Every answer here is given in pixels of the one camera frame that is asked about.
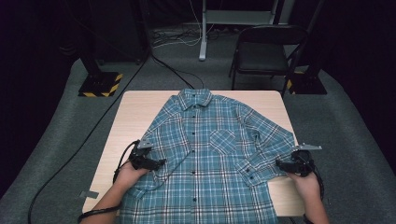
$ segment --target shirt collar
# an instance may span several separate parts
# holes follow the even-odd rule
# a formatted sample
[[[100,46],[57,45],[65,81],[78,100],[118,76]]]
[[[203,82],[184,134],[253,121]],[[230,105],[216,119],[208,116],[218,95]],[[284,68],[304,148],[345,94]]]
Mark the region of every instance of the shirt collar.
[[[212,100],[212,96],[212,92],[208,89],[184,89],[178,93],[178,99],[182,110],[186,110],[192,105],[207,106]]]

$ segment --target dark background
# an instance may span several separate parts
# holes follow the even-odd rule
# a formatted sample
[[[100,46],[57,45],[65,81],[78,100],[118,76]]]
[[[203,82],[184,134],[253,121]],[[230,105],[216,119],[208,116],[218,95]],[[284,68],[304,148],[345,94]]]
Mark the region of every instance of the dark background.
[[[88,1],[69,1],[90,26]],[[208,1],[218,8],[220,1]],[[184,0],[149,0],[148,25],[194,20]],[[307,25],[317,2],[297,0],[290,23]],[[201,1],[192,1],[200,16]],[[270,9],[272,1],[224,1],[223,9]],[[78,58],[58,1],[0,3],[1,148],[3,195],[34,150],[62,97],[70,67]],[[327,0],[303,55],[302,65],[325,70],[345,89],[393,172],[396,158],[394,83],[396,6],[391,1]],[[89,43],[94,41],[86,35]]]

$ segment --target shirt sleeve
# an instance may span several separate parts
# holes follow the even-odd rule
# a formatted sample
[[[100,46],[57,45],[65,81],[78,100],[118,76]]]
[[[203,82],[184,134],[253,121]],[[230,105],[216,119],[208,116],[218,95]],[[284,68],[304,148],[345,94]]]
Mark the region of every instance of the shirt sleeve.
[[[276,159],[290,159],[294,146],[293,134],[267,119],[247,105],[237,107],[237,114],[255,150],[235,167],[249,186],[255,186],[275,176],[283,175]]]
[[[135,189],[158,188],[190,153],[189,142],[183,132],[182,117],[174,101],[175,98],[171,97],[165,103],[142,137],[153,144],[147,158],[155,161],[166,160],[165,164],[157,171],[151,171],[150,175],[142,176],[134,185]]]

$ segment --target cable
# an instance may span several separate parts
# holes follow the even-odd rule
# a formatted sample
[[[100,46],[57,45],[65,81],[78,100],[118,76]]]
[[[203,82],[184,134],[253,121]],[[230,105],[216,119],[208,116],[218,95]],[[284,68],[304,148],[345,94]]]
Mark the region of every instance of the cable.
[[[152,43],[154,47],[159,47],[161,43],[166,43],[166,41],[169,40],[181,40],[184,41],[182,38],[188,37],[188,36],[196,36],[195,31],[192,29],[189,29],[187,31],[182,32],[181,34],[177,35],[167,35],[166,32],[154,32],[154,39],[155,41]]]
[[[315,174],[315,176],[317,177],[318,180],[318,184],[319,184],[319,190],[320,190],[320,199],[323,200],[324,197],[324,185],[323,185],[323,179],[320,176],[320,172],[319,169],[316,165],[314,165],[314,167],[312,167],[312,165],[310,164],[309,161],[306,161],[303,157],[298,156],[298,158],[300,158],[301,160],[303,160],[305,162],[306,165],[309,166],[309,168],[312,170],[312,172]]]
[[[162,66],[162,67],[166,67],[166,68],[168,68],[168,69],[171,69],[172,72],[180,72],[180,73],[184,73],[184,74],[188,74],[188,75],[194,76],[194,77],[196,77],[196,78],[201,82],[201,85],[202,85],[201,88],[203,89],[203,88],[205,87],[204,82],[203,82],[198,76],[196,76],[195,74],[177,70],[176,68],[172,68],[172,67],[170,67],[169,65],[165,66],[165,65],[163,65],[164,62],[161,62],[161,63],[160,63],[160,62],[158,62],[157,60],[159,61],[159,59],[155,58],[154,55],[153,55],[153,61],[154,61],[156,64],[159,64],[159,65]]]
[[[113,103],[111,103],[111,105],[107,108],[107,110],[105,111],[105,113],[102,115],[101,118],[99,118],[99,120],[95,123],[95,125],[93,126],[93,128],[91,129],[91,131],[88,133],[87,137],[84,139],[84,141],[82,142],[82,144],[80,145],[80,147],[77,149],[77,151],[66,161],[66,163],[64,165],[61,166],[61,168],[58,169],[57,172],[55,172],[54,175],[52,175],[49,180],[47,180],[47,182],[44,183],[44,185],[38,190],[38,192],[35,194],[35,197],[33,198],[32,202],[30,203],[30,207],[29,207],[29,211],[28,211],[28,223],[32,224],[32,212],[33,212],[33,206],[35,205],[35,200],[37,199],[38,195],[41,193],[41,191],[48,185],[48,183],[57,175],[59,174],[64,167],[71,161],[73,160],[76,155],[81,151],[81,149],[85,146],[85,144],[87,143],[88,139],[91,137],[91,135],[93,134],[93,131],[96,130],[96,128],[98,127],[98,125],[100,124],[100,122],[102,121],[102,119],[105,117],[105,115],[108,113],[108,111],[113,107],[113,105],[120,99],[120,97],[122,96],[122,93],[125,92],[126,88],[129,86],[129,84],[131,84],[132,80],[137,76],[137,74],[140,72],[140,70],[142,69],[143,65],[145,65],[147,60],[143,61],[143,63],[140,65],[140,67],[137,69],[137,71],[134,73],[134,75],[131,77],[131,79],[128,81],[128,83],[125,85],[125,87],[121,90],[119,96],[117,96],[117,98],[113,101]]]
[[[167,45],[175,45],[175,44],[185,44],[185,45],[187,45],[187,46],[192,47],[192,46],[197,45],[197,44],[199,43],[199,41],[202,39],[203,35],[202,35],[201,23],[198,21],[198,18],[197,18],[196,14],[195,14],[195,11],[194,11],[194,8],[193,8],[193,6],[192,6],[191,0],[190,0],[189,2],[190,2],[192,14],[194,15],[194,18],[195,18],[195,20],[197,21],[198,29],[199,29],[199,31],[200,31],[199,37],[198,37],[197,39],[194,39],[194,40],[185,41],[185,40],[182,39],[182,38],[170,39],[168,36],[166,36],[167,38],[166,38],[164,41],[162,41],[162,42],[166,42],[166,41],[168,41],[168,40],[178,40],[178,41],[177,41],[177,42],[172,42],[172,43],[162,43],[162,44],[156,45],[156,46],[155,46],[155,44],[157,44],[158,42],[157,42],[157,41],[154,41],[154,43],[153,43],[153,44],[154,44],[154,47],[153,47],[154,49],[159,48],[159,47],[163,47],[163,46],[167,46]],[[220,2],[219,10],[221,10],[222,4],[223,4],[223,0],[221,0],[221,2]],[[212,30],[213,27],[214,27],[214,24],[212,24],[212,25],[210,26],[210,28],[206,31],[206,37],[207,37],[207,39],[211,39],[209,33],[210,33],[210,31]],[[219,32],[217,32],[217,36],[216,36],[214,39],[217,39],[218,37],[219,37]]]
[[[296,223],[296,221],[294,221],[294,218],[292,218],[292,217],[289,217],[289,219],[290,219],[291,223],[293,223],[293,224],[297,224],[297,223]]]
[[[139,144],[139,142],[140,142],[139,140],[133,141],[133,142],[132,142],[131,144],[129,144],[128,147],[126,147],[126,148],[124,149],[124,151],[122,152],[119,165],[117,166],[117,169],[114,171],[114,175],[113,175],[113,184],[114,184],[114,182],[116,182],[116,179],[117,179],[117,176],[118,176],[119,173],[120,173],[121,167],[122,167],[123,165],[125,165],[125,164],[129,161],[129,160],[127,160],[125,163],[121,164],[121,163],[122,163],[122,160],[123,160],[123,157],[125,156],[125,153],[128,151],[128,149],[129,149],[132,145]]]
[[[68,3],[67,0],[60,0],[60,1],[64,1],[64,2],[65,2],[65,5],[67,6],[68,13],[69,13],[70,16],[72,17],[72,19],[73,19],[76,23],[78,23],[78,25],[80,25],[82,28],[84,28],[85,30],[87,30],[88,32],[90,32],[91,34],[93,34],[94,36],[96,36],[97,38],[101,39],[104,43],[106,43],[107,45],[109,45],[109,46],[110,46],[111,48],[113,48],[114,50],[118,51],[118,52],[119,52],[120,54],[122,54],[123,56],[125,56],[125,57],[127,57],[127,58],[129,58],[129,59],[135,60],[135,58],[132,57],[130,54],[128,54],[128,53],[122,51],[121,49],[119,49],[119,48],[117,48],[117,47],[115,47],[115,46],[112,45],[109,41],[107,41],[104,37],[100,36],[100,35],[97,34],[95,31],[93,31],[90,27],[86,26],[84,23],[82,23],[81,21],[79,21],[79,20],[75,17],[75,15],[73,14],[73,11],[72,11],[72,9],[70,8],[70,5],[69,5],[69,3]]]
[[[171,66],[169,66],[167,63],[164,63],[163,61],[159,60],[159,59],[158,59],[157,57],[155,57],[154,54],[152,54],[152,53],[151,53],[151,56],[152,56],[154,62],[157,61],[158,63],[160,63],[160,64],[162,64],[163,66],[165,66],[167,69],[169,69],[170,71],[172,71],[175,75],[177,75],[184,83],[186,83],[186,85],[187,85],[189,88],[195,90],[195,88],[194,88],[188,81],[186,81],[186,79],[184,79],[181,75],[179,75],[178,72],[177,72],[174,68],[172,68]]]

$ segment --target blue plaid shirt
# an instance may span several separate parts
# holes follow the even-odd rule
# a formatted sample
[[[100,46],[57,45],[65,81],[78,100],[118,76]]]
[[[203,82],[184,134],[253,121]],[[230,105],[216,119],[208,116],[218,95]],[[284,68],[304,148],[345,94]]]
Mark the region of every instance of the blue plaid shirt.
[[[121,223],[277,223],[267,180],[283,175],[292,133],[209,90],[171,96],[143,138],[166,159],[125,194]]]

